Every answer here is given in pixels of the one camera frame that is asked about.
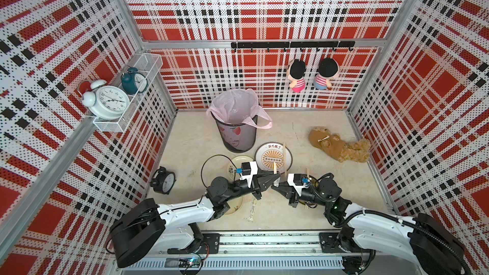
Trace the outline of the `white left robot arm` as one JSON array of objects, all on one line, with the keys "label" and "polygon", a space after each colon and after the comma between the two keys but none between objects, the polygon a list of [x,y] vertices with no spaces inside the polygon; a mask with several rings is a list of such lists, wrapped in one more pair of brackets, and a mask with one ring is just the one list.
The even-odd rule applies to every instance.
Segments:
[{"label": "white left robot arm", "polygon": [[252,194],[261,199],[262,192],[280,178],[263,172],[230,182],[217,177],[201,198],[178,204],[157,204],[145,199],[110,227],[117,266],[125,268],[147,254],[166,253],[170,249],[193,252],[203,241],[198,225],[219,219],[229,209],[229,201]]}]

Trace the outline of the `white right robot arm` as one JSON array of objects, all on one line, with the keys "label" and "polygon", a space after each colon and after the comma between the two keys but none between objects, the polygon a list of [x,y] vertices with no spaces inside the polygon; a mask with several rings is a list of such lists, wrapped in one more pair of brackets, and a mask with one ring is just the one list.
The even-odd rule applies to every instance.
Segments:
[{"label": "white right robot arm", "polygon": [[426,274],[471,274],[464,255],[466,247],[428,214],[416,217],[390,215],[367,209],[341,197],[331,173],[319,179],[289,174],[287,181],[272,187],[289,200],[323,206],[326,220],[339,229],[333,247],[346,253],[368,252],[367,260],[344,262],[347,274],[360,274],[377,252],[409,261]]}]

